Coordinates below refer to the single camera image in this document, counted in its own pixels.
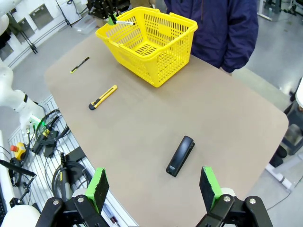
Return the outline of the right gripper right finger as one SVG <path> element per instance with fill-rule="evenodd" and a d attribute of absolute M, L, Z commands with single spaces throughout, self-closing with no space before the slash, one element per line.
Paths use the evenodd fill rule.
<path fill-rule="evenodd" d="M 263 200 L 249 196 L 240 200 L 237 196 L 223 193 L 211 167 L 201 169 L 200 191 L 206 214 L 198 222 L 198 227 L 271 227 L 272 222 Z"/>

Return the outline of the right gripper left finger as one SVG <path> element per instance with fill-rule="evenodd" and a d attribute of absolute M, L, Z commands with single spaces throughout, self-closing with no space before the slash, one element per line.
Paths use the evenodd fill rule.
<path fill-rule="evenodd" d="M 108 193 L 109 183 L 104 168 L 97 168 L 85 194 L 71 197 L 68 201 L 49 198 L 36 223 L 37 227 L 108 227 L 101 216 Z"/>

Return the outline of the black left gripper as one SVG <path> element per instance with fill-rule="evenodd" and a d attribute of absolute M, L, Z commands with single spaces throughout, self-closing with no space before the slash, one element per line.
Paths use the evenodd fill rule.
<path fill-rule="evenodd" d="M 89 15 L 107 19 L 109 25 L 115 25 L 116 17 L 116 0 L 88 0 Z"/>

